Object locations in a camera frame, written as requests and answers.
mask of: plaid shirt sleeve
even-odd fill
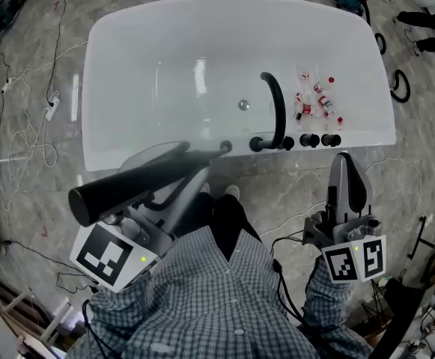
[[[332,283],[325,261],[322,256],[318,257],[305,288],[303,317],[334,349],[351,358],[364,359],[369,357],[372,348],[345,326],[345,302],[352,290],[352,284]],[[316,348],[321,358],[329,357],[322,348]]]
[[[149,281],[150,273],[147,272],[118,293],[102,288],[91,298],[89,306],[94,314],[91,328],[105,343],[100,342],[100,346],[107,358],[112,358],[112,354],[120,354],[124,350],[136,326],[145,318],[148,310],[145,292]],[[66,356],[71,359],[102,357],[97,341],[89,332],[76,342]]]
[[[227,261],[209,227],[179,239],[156,266],[119,293],[91,299],[91,327],[68,358],[320,359],[277,298],[279,276],[264,245],[241,233]],[[304,317],[325,340],[352,358],[371,349],[344,327],[352,287],[332,285],[320,259],[307,286]]]

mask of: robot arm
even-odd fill
[[[326,210],[305,219],[302,244],[323,252],[333,283],[366,281],[385,272],[385,236],[372,215],[374,193],[362,166],[339,153],[330,168]]]

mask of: marble floor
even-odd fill
[[[85,46],[81,45],[99,18],[149,1],[156,0],[67,0],[58,54],[72,46],[78,47],[59,58],[52,84],[52,90],[61,92],[61,104],[53,121],[47,124],[46,143],[54,146],[57,163],[53,168],[46,166],[51,165],[55,157],[47,147],[47,164],[43,160],[43,148],[37,148],[26,165],[30,152],[22,137],[16,137],[13,152],[22,159],[15,165],[1,164],[1,239],[15,239],[55,260],[69,262],[78,224],[70,213],[67,192],[78,185],[80,179],[90,182],[112,173],[90,173],[84,167],[80,112],[73,118],[70,104],[73,76],[82,76],[84,67]],[[309,1],[332,5],[332,0]],[[410,0],[393,1],[401,10],[419,10]],[[25,3],[0,44],[0,52],[10,65],[10,76],[19,77],[26,68],[37,69],[52,60],[62,5],[62,0],[28,0]],[[387,157],[393,158],[373,166],[368,175],[375,191],[374,211],[383,222],[387,235],[388,273],[398,275],[403,267],[407,267],[405,281],[409,282],[418,276],[430,253],[426,247],[420,247],[413,261],[406,259],[419,215],[427,214],[431,218],[425,237],[435,240],[435,54],[414,55],[412,44],[404,36],[404,27],[392,22],[392,17],[398,14],[395,5],[384,0],[369,0],[368,5],[374,31],[381,32],[387,41],[388,51],[383,60],[389,76],[395,69],[402,69],[410,79],[413,94],[406,104],[393,102],[397,129],[395,145],[356,148],[350,152],[364,168]],[[420,28],[411,34],[414,39],[430,35],[431,31]],[[38,128],[46,107],[45,92],[50,73],[51,67],[38,72],[28,71],[25,80],[19,80],[4,95],[0,159],[8,158],[13,135],[26,127],[25,108],[32,125]],[[6,67],[0,58],[0,91],[5,79]],[[28,134],[29,142],[34,142],[32,131]],[[262,235],[264,243],[270,245],[275,238],[300,230],[304,217],[296,217],[277,230],[268,230],[325,200],[329,166],[337,152],[220,159],[211,166],[210,181],[216,193],[229,183],[238,184],[249,220]],[[276,255],[284,266],[294,302],[302,304],[305,283],[317,250],[312,246],[284,243],[276,246]],[[91,292],[87,289],[70,294],[59,289],[55,285],[58,271],[64,270],[18,245],[11,245],[0,256],[1,280],[17,289],[30,287],[36,300],[51,312],[67,299],[79,310]],[[61,282],[68,289],[85,284],[73,277],[66,277]],[[368,283],[357,286],[349,308],[355,308],[370,292]]]

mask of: black handle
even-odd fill
[[[216,152],[187,152],[157,159],[145,165],[87,183],[69,191],[69,205],[82,226],[91,226],[132,205],[143,194],[157,191],[209,165],[211,159],[229,149]]]
[[[405,84],[405,90],[407,91],[405,93],[405,96],[403,97],[399,97],[395,94],[395,91],[398,89],[398,87],[400,86],[400,77],[404,80],[404,84]],[[390,91],[390,95],[396,99],[397,101],[401,102],[401,103],[405,103],[410,99],[410,83],[409,83],[409,79],[407,78],[407,76],[405,76],[405,73],[402,72],[401,70],[397,69],[394,73],[394,78],[395,78],[395,86],[393,87],[393,89]]]
[[[262,141],[259,137],[254,137],[250,142],[250,148],[254,152],[260,152],[262,149],[276,149],[280,146],[285,137],[285,101],[282,89],[276,78],[268,72],[261,73],[263,79],[270,88],[276,111],[276,130],[271,141]]]

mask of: hose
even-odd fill
[[[367,5],[367,0],[359,0],[360,3],[362,4],[362,6],[364,7],[364,11],[365,11],[365,18],[367,19],[367,24],[370,26],[370,10],[368,9],[368,5]],[[376,33],[375,34],[375,40],[377,41],[377,43],[379,42],[379,39],[382,41],[382,48],[380,48],[380,54],[383,55],[386,51],[387,51],[387,44],[385,41],[385,37],[381,34],[381,33]],[[404,97],[399,97],[397,96],[394,92],[398,89],[398,86],[400,84],[400,77],[404,80],[405,82],[405,88],[407,89],[407,92],[405,94]],[[410,99],[410,83],[409,80],[407,78],[407,76],[405,76],[405,73],[402,72],[401,70],[397,69],[394,72],[394,79],[395,79],[395,86],[390,89],[390,95],[397,101],[401,102],[401,103],[405,103]]]
[[[394,93],[398,89],[398,87],[400,85],[400,77],[404,80],[405,88],[407,89],[407,93],[405,94],[404,97],[399,97],[399,96],[397,96]],[[397,101],[399,101],[401,103],[407,102],[410,99],[410,93],[411,93],[410,92],[410,83],[409,83],[409,80],[408,80],[407,76],[405,76],[404,72],[402,72],[401,70],[397,69],[394,72],[394,79],[395,79],[395,86],[390,90],[391,96],[395,100],[397,100]]]

